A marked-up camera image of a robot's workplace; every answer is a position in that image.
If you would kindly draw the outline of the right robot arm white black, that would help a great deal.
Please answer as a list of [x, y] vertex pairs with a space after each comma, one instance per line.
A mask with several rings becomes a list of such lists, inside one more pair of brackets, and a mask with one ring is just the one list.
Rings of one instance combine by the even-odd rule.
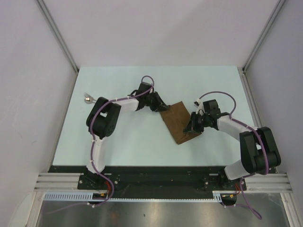
[[224, 190], [235, 182], [254, 174], [267, 175], [271, 168], [281, 164], [274, 135], [270, 128], [256, 128], [221, 112], [215, 99], [195, 101], [197, 110], [191, 113], [184, 133], [202, 133], [209, 127], [224, 132], [240, 143], [240, 159], [220, 170], [218, 184]]

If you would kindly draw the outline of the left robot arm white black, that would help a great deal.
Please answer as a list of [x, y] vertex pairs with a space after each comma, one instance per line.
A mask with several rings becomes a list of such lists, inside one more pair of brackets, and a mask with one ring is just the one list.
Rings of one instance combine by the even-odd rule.
[[138, 89], [122, 98], [109, 100], [99, 97], [95, 100], [86, 96], [86, 102], [94, 106], [86, 120], [88, 131], [92, 135], [92, 147], [84, 176], [90, 186], [99, 189], [106, 181], [104, 176], [99, 174], [105, 168], [106, 142], [116, 129], [119, 116], [126, 112], [139, 111], [146, 106], [153, 112], [164, 112], [169, 110], [169, 106], [154, 90], [154, 85], [147, 82], [141, 82]]

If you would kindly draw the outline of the brown cloth napkin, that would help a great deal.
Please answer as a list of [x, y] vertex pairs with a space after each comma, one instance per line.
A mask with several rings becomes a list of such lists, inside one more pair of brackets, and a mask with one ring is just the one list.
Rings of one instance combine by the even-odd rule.
[[169, 109], [160, 112], [160, 115], [166, 124], [171, 136], [176, 144], [180, 145], [195, 137], [200, 136], [202, 133], [184, 133], [183, 130], [189, 123], [190, 113], [186, 109], [183, 102], [178, 102], [169, 106]]

